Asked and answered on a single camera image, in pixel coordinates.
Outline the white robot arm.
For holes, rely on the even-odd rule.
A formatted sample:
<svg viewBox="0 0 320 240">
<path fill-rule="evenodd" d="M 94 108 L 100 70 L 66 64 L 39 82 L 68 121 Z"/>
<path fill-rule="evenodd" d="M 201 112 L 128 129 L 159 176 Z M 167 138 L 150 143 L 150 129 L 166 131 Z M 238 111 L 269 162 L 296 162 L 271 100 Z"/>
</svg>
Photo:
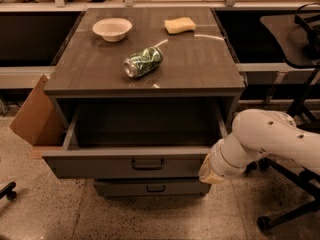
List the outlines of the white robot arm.
<svg viewBox="0 0 320 240">
<path fill-rule="evenodd" d="M 232 131 L 218 140 L 199 171 L 203 183 L 235 178 L 246 167 L 268 155 L 291 159 L 320 174 L 320 135 L 299 129 L 284 112 L 247 109 L 238 113 Z"/>
</svg>

